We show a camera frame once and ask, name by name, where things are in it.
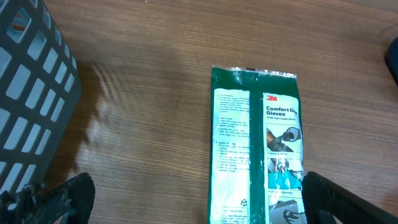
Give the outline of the green 3M gloves packet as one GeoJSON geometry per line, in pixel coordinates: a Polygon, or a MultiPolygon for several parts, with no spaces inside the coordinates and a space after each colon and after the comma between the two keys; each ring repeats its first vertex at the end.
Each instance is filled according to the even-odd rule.
{"type": "Polygon", "coordinates": [[[305,223],[304,175],[296,75],[213,67],[208,223],[305,223]]]}

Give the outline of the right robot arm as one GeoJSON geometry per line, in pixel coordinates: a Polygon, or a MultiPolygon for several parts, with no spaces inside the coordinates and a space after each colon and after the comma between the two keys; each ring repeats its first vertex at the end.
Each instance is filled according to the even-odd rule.
{"type": "Polygon", "coordinates": [[[388,46],[384,54],[386,66],[398,85],[398,38],[396,37],[388,46]]]}

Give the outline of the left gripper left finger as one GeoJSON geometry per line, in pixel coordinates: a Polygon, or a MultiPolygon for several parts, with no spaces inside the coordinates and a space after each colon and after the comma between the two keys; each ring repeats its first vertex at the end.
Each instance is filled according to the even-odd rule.
{"type": "Polygon", "coordinates": [[[26,184],[20,192],[1,194],[1,223],[88,223],[95,185],[84,172],[43,193],[44,184],[26,184]]]}

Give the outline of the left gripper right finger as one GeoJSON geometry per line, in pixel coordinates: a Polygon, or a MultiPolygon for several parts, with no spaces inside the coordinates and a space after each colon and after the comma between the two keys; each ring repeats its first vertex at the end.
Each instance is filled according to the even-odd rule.
{"type": "Polygon", "coordinates": [[[397,217],[316,172],[303,178],[302,198],[308,224],[397,224],[397,217]]]}

